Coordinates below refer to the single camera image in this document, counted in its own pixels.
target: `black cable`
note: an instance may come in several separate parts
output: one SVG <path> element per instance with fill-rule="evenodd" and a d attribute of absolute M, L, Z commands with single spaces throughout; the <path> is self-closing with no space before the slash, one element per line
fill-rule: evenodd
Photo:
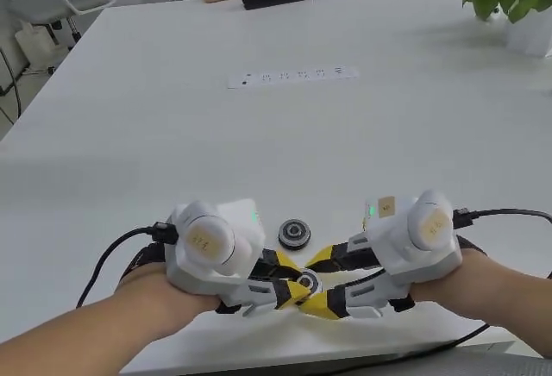
<path fill-rule="evenodd" d="M 21 96 L 19 95 L 19 88 L 17 87 L 17 80 L 16 75 L 14 74 L 13 68 L 11 68 L 11 64 L 8 61 L 8 57 L 6 57 L 6 53 L 0 48 L 0 55 L 2 55 L 3 62 L 6 63 L 6 67 L 8 67 L 9 76 L 11 77 L 11 82 L 14 85 L 14 90 L 16 91 L 16 101 L 17 101 L 17 118 L 21 117 L 21 114 L 23 112 L 22 106 L 21 106 Z"/>
<path fill-rule="evenodd" d="M 8 113 L 6 113 L 5 110 L 2 109 L 1 107 L 0 107 L 0 111 L 1 111 L 2 114 L 6 117 L 6 119 L 8 119 L 8 121 L 11 123 L 11 125 L 13 126 L 15 123 L 14 123 L 14 121 L 11 120 L 11 118 L 8 116 Z"/>
<path fill-rule="evenodd" d="M 475 211 L 469 211 L 467 209 L 462 210 L 455 210 L 453 223 L 455 226 L 455 229 L 460 229 L 464 227 L 468 227 L 470 225 L 474 224 L 474 220 L 478 218 L 482 218 L 483 216 L 493 216 L 493 215 L 526 215 L 526 216 L 538 216 L 541 218 L 546 219 L 548 222 L 552 223 L 552 216 L 550 214 L 547 214 L 546 212 L 540 212 L 537 210 L 517 210 L 517 209 L 502 209 L 502 210 L 475 210 Z M 552 279 L 552 273 L 550 273 L 547 277 L 547 279 Z M 420 350 L 413 353 L 408 353 L 403 356 L 400 356 L 395 359 L 390 360 L 384 360 L 381 362 L 375 362 L 370 363 L 368 365 L 355 365 L 350 367 L 345 367 L 344 369 L 334 371 L 334 372 L 325 372 L 325 373 L 312 373 L 309 376 L 336 376 L 339 374 L 344 374 L 348 372 L 353 372 L 355 370 L 361 370 L 361 369 L 368 369 L 371 367 L 379 367 L 379 366 L 388 366 L 388 365 L 395 365 L 398 363 L 403 363 L 405 361 L 409 360 L 416 360 L 416 359 L 422 359 L 428 356 L 431 356 L 433 354 L 439 354 L 442 352 L 446 352 L 452 348 L 456 348 L 460 346 L 462 343 L 467 342 L 471 339 L 473 339 L 475 336 L 480 335 L 485 330 L 489 329 L 491 326 L 488 324 L 484 324 L 478 329 L 472 331 L 468 335 L 465 335 L 461 337 L 460 339 L 440 344 L 439 346 L 435 346 L 434 348 L 428 348 L 427 350 Z"/>
<path fill-rule="evenodd" d="M 88 293 L 90 292 L 94 284 L 96 284 L 97 277 L 100 275 L 100 272 L 102 271 L 102 267 L 104 266 L 105 261 L 108 259 L 111 253 L 115 251 L 115 249 L 119 247 L 122 243 L 124 243 L 126 240 L 140 234 L 151 235 L 154 242 L 162 242 L 164 244 L 170 244 L 170 245 L 176 244 L 176 241 L 179 238 L 179 234 L 176 230 L 176 227 L 170 223 L 164 223 L 164 222 L 156 222 L 155 225 L 152 227 L 133 229 L 132 231 L 129 231 L 124 235 L 121 235 L 119 238 L 113 241 L 111 245 L 108 246 L 108 248 L 103 252 L 100 259 L 97 261 L 97 264 L 94 267 L 94 272 L 92 273 L 90 281 L 88 281 L 88 284 L 86 285 L 85 290 L 83 291 L 80 298 L 78 299 L 77 308 L 82 307 L 83 304 L 85 303 L 86 297 L 88 297 Z"/>
<path fill-rule="evenodd" d="M 86 285 L 85 290 L 83 291 L 80 298 L 78 299 L 77 308 L 82 307 L 83 304 L 85 303 L 86 297 L 88 297 L 88 293 L 90 292 L 94 284 L 96 284 L 97 277 L 100 275 L 100 271 L 102 271 L 102 267 L 104 266 L 105 261 L 111 255 L 111 253 L 115 251 L 115 249 L 118 246 L 120 246 L 122 243 L 132 238 L 133 236 L 140 235 L 140 234 L 151 235 L 153 233 L 153 230 L 154 230 L 153 227 L 133 229 L 132 231 L 129 231 L 126 234 L 117 238 L 111 245 L 108 246 L 108 248 L 103 252 L 100 259 L 97 261 L 96 267 L 94 268 L 94 273 L 92 273 L 90 281 L 88 281 L 88 284 Z"/>

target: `electrical outlet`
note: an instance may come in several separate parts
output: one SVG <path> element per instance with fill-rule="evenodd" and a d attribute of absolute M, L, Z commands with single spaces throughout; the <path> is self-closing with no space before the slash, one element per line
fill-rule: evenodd
<path fill-rule="evenodd" d="M 240 76 L 229 78 L 228 87 L 230 89 L 241 89 L 247 87 L 260 87 L 263 85 L 280 85 L 286 83 L 356 77 L 359 77 L 359 71 L 354 67 L 346 66 L 317 67 L 281 72 L 247 72 Z"/>

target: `metal ring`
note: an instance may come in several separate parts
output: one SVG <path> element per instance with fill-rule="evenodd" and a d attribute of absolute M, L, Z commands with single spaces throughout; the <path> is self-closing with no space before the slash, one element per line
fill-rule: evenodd
<path fill-rule="evenodd" d="M 318 274 L 308 268 L 304 268 L 301 272 L 301 277 L 297 279 L 297 282 L 309 289 L 309 297 L 323 291 L 322 281 L 320 280 L 320 277 L 318 277 Z M 296 304 L 301 305 L 304 301 L 305 299 L 300 300 Z"/>
<path fill-rule="evenodd" d="M 278 241 L 282 247 L 297 251 L 311 239 L 311 229 L 300 219 L 289 219 L 279 227 Z"/>

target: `white table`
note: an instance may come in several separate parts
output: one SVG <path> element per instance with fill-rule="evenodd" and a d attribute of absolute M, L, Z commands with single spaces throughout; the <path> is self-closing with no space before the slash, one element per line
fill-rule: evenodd
<path fill-rule="evenodd" d="M 237 72 L 337 64 L 361 77 L 226 88 Z M 313 238 L 299 263 L 359 231 L 369 196 L 435 187 L 458 207 L 552 211 L 551 73 L 505 51 L 460 0 L 109 9 L 0 143 L 0 340 L 71 309 L 115 238 L 196 197 L 255 198 L 270 236 L 304 219 Z M 497 217 L 463 234 L 509 266 L 550 268 L 545 222 Z M 145 243 L 117 250 L 88 301 Z M 209 314 L 124 372 L 404 352 L 478 325 L 433 304 L 379 321 Z M 492 329 L 472 342 L 509 340 Z"/>

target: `white plant pot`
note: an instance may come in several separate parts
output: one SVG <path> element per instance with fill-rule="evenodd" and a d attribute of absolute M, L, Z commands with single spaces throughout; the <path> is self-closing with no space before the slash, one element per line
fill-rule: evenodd
<path fill-rule="evenodd" d="M 506 46 L 536 57 L 552 56 L 552 9 L 532 10 L 520 22 L 506 23 Z"/>

